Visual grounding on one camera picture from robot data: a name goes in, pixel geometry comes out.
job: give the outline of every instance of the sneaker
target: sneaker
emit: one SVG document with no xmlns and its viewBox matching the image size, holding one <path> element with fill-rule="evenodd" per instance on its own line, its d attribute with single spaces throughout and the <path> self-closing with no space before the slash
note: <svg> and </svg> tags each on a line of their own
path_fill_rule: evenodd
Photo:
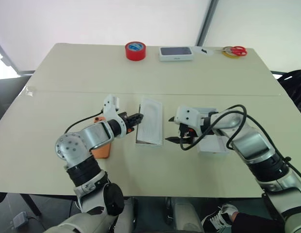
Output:
<svg viewBox="0 0 301 233">
<path fill-rule="evenodd" d="M 234 205 L 224 204 L 218 211 L 206 216 L 202 221 L 205 232 L 219 232 L 221 229 L 231 227 L 233 222 L 231 217 L 238 209 Z"/>
</svg>

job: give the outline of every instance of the scissors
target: scissors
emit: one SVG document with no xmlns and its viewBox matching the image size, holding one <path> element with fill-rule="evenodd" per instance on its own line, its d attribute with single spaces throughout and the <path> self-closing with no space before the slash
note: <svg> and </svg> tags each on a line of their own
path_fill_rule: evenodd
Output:
<svg viewBox="0 0 301 233">
<path fill-rule="evenodd" d="M 245 47 L 242 46 L 227 46 L 222 49 L 222 53 L 225 56 L 231 57 L 231 58 L 238 58 L 241 56 L 245 56 L 248 54 Z"/>
</svg>

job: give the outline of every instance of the person's leg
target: person's leg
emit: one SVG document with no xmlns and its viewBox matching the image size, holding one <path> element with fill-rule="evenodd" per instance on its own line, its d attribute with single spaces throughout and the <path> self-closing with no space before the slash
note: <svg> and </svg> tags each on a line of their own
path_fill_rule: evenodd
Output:
<svg viewBox="0 0 301 233">
<path fill-rule="evenodd" d="M 282 233 L 284 226 L 277 221 L 240 213 L 230 204 L 225 204 L 220 210 L 206 216 L 202 227 L 207 232 L 218 232 L 231 227 L 232 233 Z"/>
</svg>

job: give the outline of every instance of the floor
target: floor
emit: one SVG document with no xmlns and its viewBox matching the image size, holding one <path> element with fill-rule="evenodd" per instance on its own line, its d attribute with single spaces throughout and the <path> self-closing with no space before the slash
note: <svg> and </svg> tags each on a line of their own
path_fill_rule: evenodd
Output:
<svg viewBox="0 0 301 233">
<path fill-rule="evenodd" d="M 45 228 L 55 226 L 68 218 L 71 201 L 32 195 L 31 197 L 42 212 L 42 217 L 39 220 Z M 173 229 L 173 224 L 169 226 L 164 221 L 164 198 L 137 197 L 136 199 L 138 200 L 138 216 L 134 232 Z M 189 200 L 194 205 L 201 219 L 208 214 L 206 209 L 216 209 L 218 205 L 225 202 L 231 202 L 241 212 L 269 218 L 261 199 L 226 200 L 190 198 Z M 43 226 L 35 219 L 30 219 L 27 225 L 22 226 L 18 230 L 14 229 L 12 219 L 22 211 L 27 212 L 29 216 L 34 216 L 19 194 L 9 193 L 4 201 L 0 203 L 0 233 L 41 233 L 44 231 Z M 73 202 L 71 213 L 76 214 L 79 212 L 79 209 Z"/>
</svg>

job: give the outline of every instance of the wall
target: wall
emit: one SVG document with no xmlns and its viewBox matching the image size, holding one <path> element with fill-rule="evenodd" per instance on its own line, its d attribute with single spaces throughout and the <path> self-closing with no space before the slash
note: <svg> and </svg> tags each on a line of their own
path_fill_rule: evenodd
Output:
<svg viewBox="0 0 301 233">
<path fill-rule="evenodd" d="M 55 43 L 195 45 L 209 0 L 0 0 L 0 45 L 35 70 Z"/>
<path fill-rule="evenodd" d="M 219 0 L 204 45 L 242 45 L 270 70 L 300 69 L 301 0 Z"/>
</svg>

